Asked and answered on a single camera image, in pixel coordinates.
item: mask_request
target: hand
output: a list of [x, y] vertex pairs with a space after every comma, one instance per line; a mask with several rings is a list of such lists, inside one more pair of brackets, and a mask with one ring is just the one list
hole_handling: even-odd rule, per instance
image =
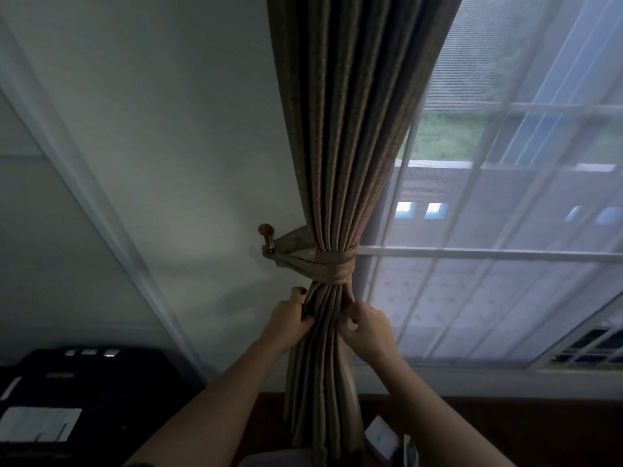
[[[348, 319], [358, 325], [357, 329], [348, 328]], [[338, 331], [354, 353], [373, 368], [400, 357], [385, 313], [362, 301], [347, 308], [345, 316], [338, 322]]]
[[276, 304], [268, 324], [262, 331], [260, 342], [266, 343], [281, 354], [301, 340], [313, 325], [313, 318], [310, 315], [301, 321], [305, 293], [307, 293], [305, 288], [296, 286], [292, 288], [288, 301]]

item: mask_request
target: curtain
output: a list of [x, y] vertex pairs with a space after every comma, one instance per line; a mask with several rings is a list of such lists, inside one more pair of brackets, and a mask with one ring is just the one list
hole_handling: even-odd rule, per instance
[[335, 326], [351, 274], [461, 0], [267, 0], [307, 226], [263, 254], [313, 280], [313, 328], [292, 349], [285, 416], [316, 463], [362, 448], [353, 354]]

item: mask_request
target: person's right arm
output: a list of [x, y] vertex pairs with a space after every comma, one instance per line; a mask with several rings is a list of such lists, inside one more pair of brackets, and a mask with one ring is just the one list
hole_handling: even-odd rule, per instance
[[376, 372], [396, 405], [408, 434], [426, 465], [439, 467], [513, 467], [500, 451], [440, 398], [399, 355], [389, 320], [382, 311], [353, 303], [341, 321], [344, 341]]

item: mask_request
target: person's left hand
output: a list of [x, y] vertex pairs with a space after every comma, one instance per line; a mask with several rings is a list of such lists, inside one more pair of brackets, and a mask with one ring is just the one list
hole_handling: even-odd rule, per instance
[[270, 315], [268, 324], [262, 331], [259, 341], [279, 354], [294, 347], [313, 325], [313, 318], [307, 315], [303, 321], [303, 302], [307, 290], [296, 286], [290, 292], [288, 301], [280, 301]]

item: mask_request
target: person's left arm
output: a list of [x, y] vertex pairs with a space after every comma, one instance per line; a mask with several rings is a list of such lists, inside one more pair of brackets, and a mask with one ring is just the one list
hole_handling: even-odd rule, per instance
[[296, 345], [313, 319], [301, 320], [306, 290], [294, 287], [261, 337], [214, 383], [162, 426], [126, 466], [227, 467], [244, 432], [262, 383], [282, 353]]

